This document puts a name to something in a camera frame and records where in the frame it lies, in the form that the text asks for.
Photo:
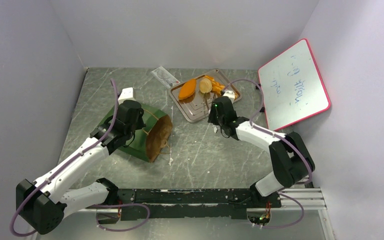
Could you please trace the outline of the pale round fake bun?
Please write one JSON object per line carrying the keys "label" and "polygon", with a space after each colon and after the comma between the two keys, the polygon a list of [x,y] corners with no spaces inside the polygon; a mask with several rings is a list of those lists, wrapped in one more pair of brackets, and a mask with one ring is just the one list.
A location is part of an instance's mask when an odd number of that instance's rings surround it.
{"label": "pale round fake bun", "polygon": [[199,91],[202,94],[210,93],[213,89],[212,81],[206,77],[203,77],[199,82]]}

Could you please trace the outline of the smooth orange fake loaf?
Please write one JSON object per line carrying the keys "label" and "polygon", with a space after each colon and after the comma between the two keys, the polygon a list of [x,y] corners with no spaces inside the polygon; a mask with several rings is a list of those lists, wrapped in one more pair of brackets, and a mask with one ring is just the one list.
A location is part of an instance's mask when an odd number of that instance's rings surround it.
{"label": "smooth orange fake loaf", "polygon": [[180,88],[178,99],[185,100],[191,97],[195,93],[196,84],[197,84],[197,80],[195,78],[192,78],[187,82],[185,82]]}

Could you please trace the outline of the clear plastic packet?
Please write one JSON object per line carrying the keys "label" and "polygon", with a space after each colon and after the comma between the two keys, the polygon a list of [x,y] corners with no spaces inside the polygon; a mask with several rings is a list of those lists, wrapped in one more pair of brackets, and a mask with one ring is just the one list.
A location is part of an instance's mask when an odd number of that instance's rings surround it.
{"label": "clear plastic packet", "polygon": [[158,68],[151,71],[151,74],[167,89],[170,89],[181,82],[175,78],[170,72],[168,72],[163,66],[159,66]]}

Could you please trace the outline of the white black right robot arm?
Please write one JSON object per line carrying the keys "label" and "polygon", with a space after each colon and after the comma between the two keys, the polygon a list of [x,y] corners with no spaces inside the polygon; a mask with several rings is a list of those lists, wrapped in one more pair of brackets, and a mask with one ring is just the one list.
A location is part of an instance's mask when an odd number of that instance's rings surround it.
{"label": "white black right robot arm", "polygon": [[269,154],[272,171],[252,185],[255,190],[249,199],[255,207],[262,207],[269,195],[297,184],[315,170],[314,161],[298,133],[271,131],[237,116],[227,96],[213,100],[208,122],[219,126],[227,138],[250,143]]}

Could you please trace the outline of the braided orange fake bread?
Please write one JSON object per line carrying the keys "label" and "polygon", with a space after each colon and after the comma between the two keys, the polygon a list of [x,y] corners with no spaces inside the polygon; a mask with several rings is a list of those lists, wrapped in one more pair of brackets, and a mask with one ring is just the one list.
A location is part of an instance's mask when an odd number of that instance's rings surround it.
{"label": "braided orange fake bread", "polygon": [[215,78],[212,76],[205,75],[204,77],[206,79],[210,80],[210,82],[211,82],[211,85],[212,85],[211,92],[215,93],[217,96],[221,96],[222,95],[221,92],[225,88],[225,86],[223,84],[217,82],[215,80]]}

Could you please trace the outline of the green paper bag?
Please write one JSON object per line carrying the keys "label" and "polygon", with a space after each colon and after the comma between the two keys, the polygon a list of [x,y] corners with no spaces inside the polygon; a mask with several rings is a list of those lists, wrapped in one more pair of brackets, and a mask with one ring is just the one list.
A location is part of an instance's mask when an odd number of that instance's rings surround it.
{"label": "green paper bag", "polygon": [[145,162],[154,162],[164,153],[163,148],[168,146],[173,124],[171,118],[162,110],[147,104],[141,106],[144,109],[142,118],[146,127],[136,130],[133,135],[125,135],[116,130],[117,112],[111,109],[90,136],[100,139],[109,132],[101,142],[102,146],[107,147],[109,154],[120,150]]}

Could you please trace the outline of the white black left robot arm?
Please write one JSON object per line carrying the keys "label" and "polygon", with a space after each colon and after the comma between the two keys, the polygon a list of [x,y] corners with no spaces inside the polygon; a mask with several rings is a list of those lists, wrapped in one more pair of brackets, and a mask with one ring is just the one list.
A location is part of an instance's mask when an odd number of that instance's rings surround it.
{"label": "white black left robot arm", "polygon": [[135,100],[117,103],[113,115],[97,126],[69,158],[33,182],[22,180],[15,189],[16,212],[11,223],[21,216],[34,233],[45,235],[78,210],[94,205],[112,208],[119,203],[118,187],[106,178],[74,191],[69,188],[94,163],[125,146],[136,130],[144,128],[143,115],[144,109]]}

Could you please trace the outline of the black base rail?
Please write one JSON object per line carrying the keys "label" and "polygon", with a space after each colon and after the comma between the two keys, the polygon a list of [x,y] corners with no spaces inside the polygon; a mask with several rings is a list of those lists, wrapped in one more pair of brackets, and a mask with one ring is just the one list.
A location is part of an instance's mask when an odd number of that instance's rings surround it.
{"label": "black base rail", "polygon": [[253,188],[120,188],[98,206],[121,207],[121,220],[217,218],[245,220],[250,209],[280,208],[278,193],[261,196]]}

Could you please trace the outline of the metal baking tray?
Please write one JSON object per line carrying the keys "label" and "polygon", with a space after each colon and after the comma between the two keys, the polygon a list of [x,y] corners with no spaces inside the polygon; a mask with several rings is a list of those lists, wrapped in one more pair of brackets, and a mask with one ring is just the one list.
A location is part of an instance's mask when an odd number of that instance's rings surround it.
{"label": "metal baking tray", "polygon": [[[185,119],[190,123],[195,123],[200,120],[203,120],[209,115],[207,108],[204,105],[204,94],[201,93],[199,90],[199,82],[202,78],[204,78],[205,75],[213,77],[217,82],[221,83],[225,87],[227,86],[227,84],[230,83],[229,79],[222,73],[220,69],[213,69],[207,73],[192,78],[196,79],[195,93],[184,100],[179,100],[178,95],[180,92],[180,88],[185,82],[173,86],[169,90],[169,95],[173,99],[175,105],[179,108],[180,112],[185,117]],[[213,100],[215,100],[217,97],[220,96],[216,95],[213,92],[210,92],[210,97],[208,99],[209,107],[211,107]]]}

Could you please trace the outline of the pink framed whiteboard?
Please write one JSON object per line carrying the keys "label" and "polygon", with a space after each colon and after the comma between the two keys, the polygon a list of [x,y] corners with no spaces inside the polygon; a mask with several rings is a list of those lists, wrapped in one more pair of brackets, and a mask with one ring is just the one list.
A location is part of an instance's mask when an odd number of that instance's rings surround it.
{"label": "pink framed whiteboard", "polygon": [[267,127],[277,131],[328,110],[331,100],[306,38],[258,69]]}

